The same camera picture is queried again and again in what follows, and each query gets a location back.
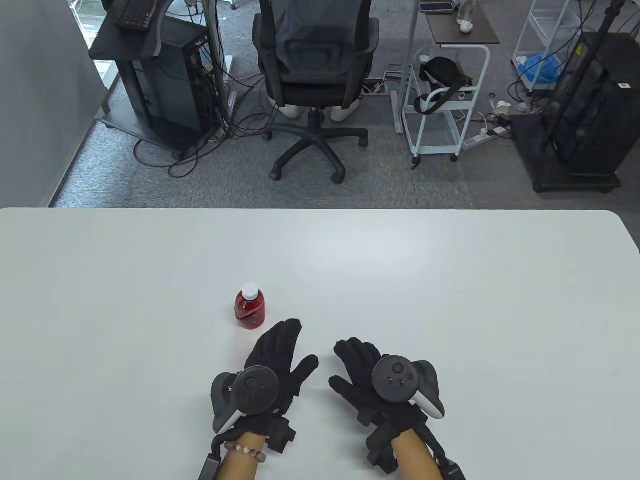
chair armrest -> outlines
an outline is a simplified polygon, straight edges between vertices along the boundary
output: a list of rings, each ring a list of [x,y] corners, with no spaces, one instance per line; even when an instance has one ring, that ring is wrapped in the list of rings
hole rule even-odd
[[[380,22],[378,19],[369,19],[369,45],[364,50],[357,51],[354,57],[354,65],[347,78],[347,88],[342,101],[342,108],[351,106],[353,99],[362,91],[364,76],[371,70],[373,52],[378,48],[380,40]]]
[[[260,71],[264,73],[264,81],[269,84],[273,100],[279,106],[284,107],[278,58],[275,49],[267,48],[262,41],[262,14],[260,13],[253,16],[252,40],[253,46],[258,51],[258,62],[264,67],[264,70],[260,68]]]
[[[369,55],[378,48],[380,42],[380,21],[378,19],[369,19],[369,46],[356,52],[357,56]]]

chair base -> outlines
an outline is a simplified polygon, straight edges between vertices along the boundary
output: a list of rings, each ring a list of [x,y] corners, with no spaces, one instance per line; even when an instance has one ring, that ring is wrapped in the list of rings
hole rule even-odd
[[[327,140],[332,138],[341,137],[359,137],[358,145],[365,148],[369,145],[369,131],[367,129],[352,129],[352,128],[334,128],[323,129],[322,128],[322,111],[319,108],[312,108],[309,110],[309,120],[306,127],[298,127],[297,125],[284,125],[284,124],[267,124],[262,134],[265,140],[270,140],[272,132],[286,132],[300,137],[289,150],[284,152],[282,156],[273,164],[273,169],[269,174],[269,178],[274,181],[278,181],[282,178],[282,169],[289,163],[289,161],[298,155],[302,150],[309,148],[311,145],[317,146],[322,153],[329,159],[335,172],[331,176],[331,181],[336,185],[344,182],[344,177],[347,174],[347,169],[344,167],[338,155],[335,154],[333,149],[329,146]]]

gray carpet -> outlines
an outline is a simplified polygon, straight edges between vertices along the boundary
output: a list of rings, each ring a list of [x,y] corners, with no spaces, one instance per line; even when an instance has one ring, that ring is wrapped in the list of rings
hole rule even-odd
[[[478,108],[490,110],[488,94],[507,99],[506,88],[516,78],[510,64],[520,30],[530,7],[524,0],[481,0],[502,44],[491,47],[492,60]],[[588,25],[597,27],[607,1],[601,0]],[[379,77],[389,63],[401,63],[406,47],[413,0],[374,0],[372,16],[380,18],[380,46],[372,77]],[[233,11],[220,3],[221,28],[227,54],[234,55],[232,73],[245,77],[257,71],[251,42],[257,0],[239,0]],[[172,11],[184,13],[179,0]],[[614,29],[631,13],[623,11]],[[428,34],[426,21],[419,20],[417,42]],[[532,49],[536,40],[526,38]],[[467,74],[477,77],[479,62],[462,57]],[[118,85],[112,106],[128,101]],[[249,113],[258,104],[251,92],[240,111]],[[332,169],[315,149],[297,156],[285,169],[280,182],[268,178],[273,161],[295,139],[275,134],[270,142],[260,137],[225,142],[215,153],[200,160],[184,179],[172,179],[165,170],[147,168],[132,156],[136,139],[97,124],[61,191],[58,207],[157,207],[157,208],[386,208],[386,209],[605,209],[621,216],[640,243],[640,149],[636,148],[619,171],[623,187],[609,195],[600,193],[536,194],[513,142],[497,139],[463,151],[460,161],[448,156],[423,157],[414,172],[406,138],[395,133],[388,98],[365,99],[345,125],[366,126],[369,148],[358,148],[357,140],[332,143],[343,159],[347,179],[340,186],[330,182]],[[475,134],[480,124],[472,124]],[[169,163],[167,152],[142,145],[140,156],[157,164]]]

gray wall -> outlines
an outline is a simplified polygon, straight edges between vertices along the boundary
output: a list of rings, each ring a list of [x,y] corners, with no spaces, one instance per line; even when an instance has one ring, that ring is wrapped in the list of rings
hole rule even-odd
[[[46,206],[107,90],[67,0],[0,12],[0,208]]]

hand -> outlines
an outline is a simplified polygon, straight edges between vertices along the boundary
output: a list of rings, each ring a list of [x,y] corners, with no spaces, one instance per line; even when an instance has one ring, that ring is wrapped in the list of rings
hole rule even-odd
[[[380,425],[381,420],[387,419],[397,433],[396,436],[415,426],[425,425],[427,417],[419,407],[409,403],[389,403],[382,400],[374,390],[371,376],[374,367],[382,359],[374,345],[351,338],[336,343],[333,351],[344,363],[352,383],[340,376],[333,376],[329,379],[329,386],[358,411],[370,408],[379,412],[382,418],[379,415],[373,417],[375,425]]]
[[[318,368],[318,357],[305,357],[295,370],[291,371],[293,354],[302,325],[300,320],[289,319],[277,323],[262,335],[249,354],[244,368],[261,365],[271,369],[280,382],[280,394],[273,407],[259,415],[247,416],[236,425],[258,435],[267,435],[271,420],[279,418],[289,409],[294,396],[300,395],[304,381]]]

